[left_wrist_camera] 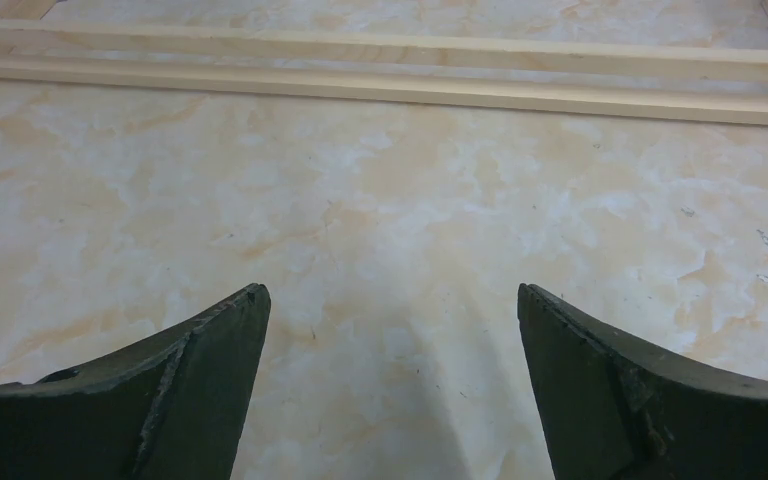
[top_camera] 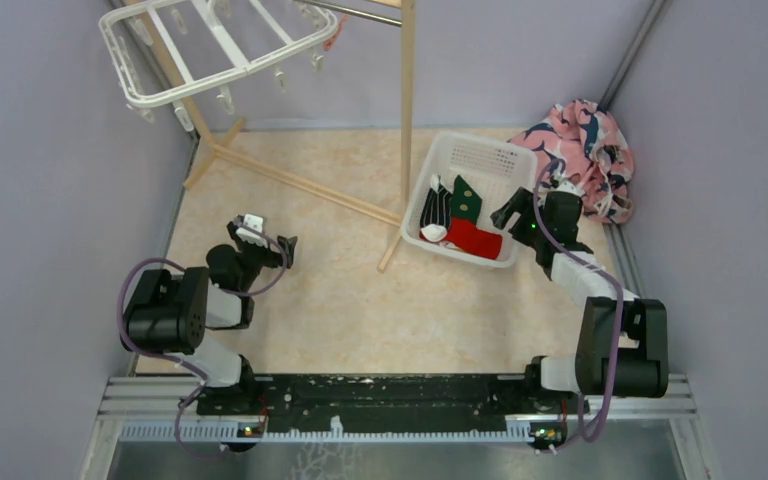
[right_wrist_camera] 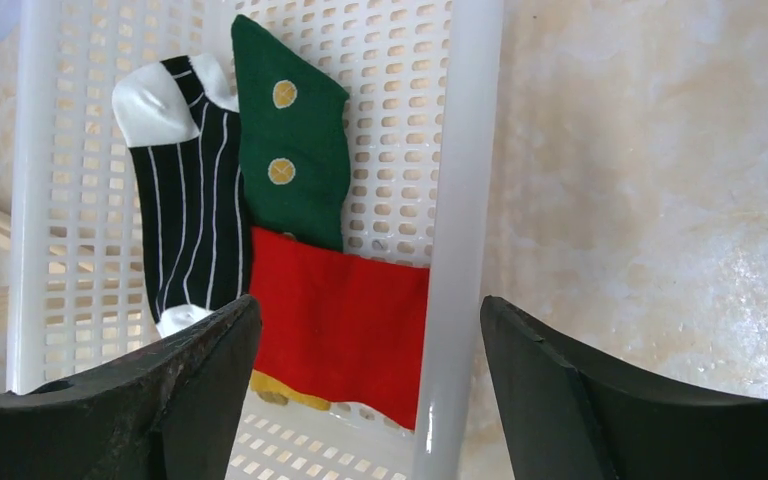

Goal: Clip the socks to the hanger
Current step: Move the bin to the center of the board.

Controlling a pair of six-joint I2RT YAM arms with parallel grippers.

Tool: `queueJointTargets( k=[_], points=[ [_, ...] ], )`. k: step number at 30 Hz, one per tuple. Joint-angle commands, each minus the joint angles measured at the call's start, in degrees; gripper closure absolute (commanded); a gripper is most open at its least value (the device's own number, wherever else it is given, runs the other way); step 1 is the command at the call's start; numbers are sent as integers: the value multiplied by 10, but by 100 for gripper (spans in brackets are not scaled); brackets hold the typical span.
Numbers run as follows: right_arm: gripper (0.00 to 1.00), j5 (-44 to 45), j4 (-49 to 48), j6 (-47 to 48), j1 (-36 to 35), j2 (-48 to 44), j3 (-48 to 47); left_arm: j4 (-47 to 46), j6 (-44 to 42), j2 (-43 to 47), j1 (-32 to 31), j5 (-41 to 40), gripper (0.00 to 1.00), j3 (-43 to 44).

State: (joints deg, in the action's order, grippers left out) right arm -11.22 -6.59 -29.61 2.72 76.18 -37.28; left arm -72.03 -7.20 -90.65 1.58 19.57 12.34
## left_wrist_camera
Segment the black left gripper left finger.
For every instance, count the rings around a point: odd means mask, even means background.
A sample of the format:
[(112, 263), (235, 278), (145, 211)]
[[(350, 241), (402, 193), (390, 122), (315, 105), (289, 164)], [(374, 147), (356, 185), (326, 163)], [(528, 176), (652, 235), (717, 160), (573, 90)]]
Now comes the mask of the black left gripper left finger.
[(200, 314), (37, 382), (0, 385), (0, 479), (227, 479), (271, 299)]

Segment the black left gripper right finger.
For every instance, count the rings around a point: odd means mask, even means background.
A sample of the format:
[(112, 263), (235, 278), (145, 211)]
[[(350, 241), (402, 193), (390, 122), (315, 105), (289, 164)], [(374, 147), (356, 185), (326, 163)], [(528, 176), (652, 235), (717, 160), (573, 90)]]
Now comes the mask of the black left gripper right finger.
[(768, 381), (604, 323), (537, 285), (518, 320), (559, 479), (768, 479)]

